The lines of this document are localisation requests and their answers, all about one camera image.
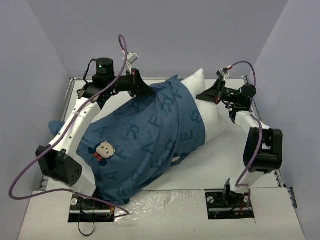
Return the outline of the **white pillow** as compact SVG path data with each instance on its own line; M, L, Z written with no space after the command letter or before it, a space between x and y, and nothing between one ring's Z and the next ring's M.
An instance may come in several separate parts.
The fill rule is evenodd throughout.
M203 68L200 68L194 74L183 79L181 83L192 95L202 118L205 134L204 143L206 144L221 135L226 130L228 123L220 115L219 108L215 103L196 98L205 91L205 74Z

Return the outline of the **blue cartoon print pillowcase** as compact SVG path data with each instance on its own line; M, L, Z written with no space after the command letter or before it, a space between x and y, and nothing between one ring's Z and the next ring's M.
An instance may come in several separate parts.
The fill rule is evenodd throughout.
M205 144L195 101L205 89L202 72L151 87L154 95L133 98L91 123L76 151L90 166L100 198L115 205L126 205Z

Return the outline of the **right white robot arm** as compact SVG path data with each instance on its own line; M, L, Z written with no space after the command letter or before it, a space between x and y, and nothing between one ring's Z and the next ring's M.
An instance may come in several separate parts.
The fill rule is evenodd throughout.
M225 86L226 81L218 78L212 87L197 96L197 99L215 104L224 103L231 121L246 134L243 152L245 169L239 176L225 183L222 202L229 207L240 200L240 195L249 195L250 187L264 175L280 169L283 159L283 132L261 122L252 112L252 101L257 89L245 83L239 89Z

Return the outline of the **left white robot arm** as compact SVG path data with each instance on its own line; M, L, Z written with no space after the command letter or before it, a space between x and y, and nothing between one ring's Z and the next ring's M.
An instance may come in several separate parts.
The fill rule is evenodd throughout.
M67 121L47 146L39 146L36 150L43 175L79 194L89 209L97 208L101 197L95 193L96 185L83 174L82 165L75 160L76 151L89 125L112 96L128 92L134 98L155 93L143 81L139 70L132 67L138 58L136 53L129 54L124 61L125 75L115 75L111 58L96 59L96 73L91 82L86 82L77 91L78 97Z

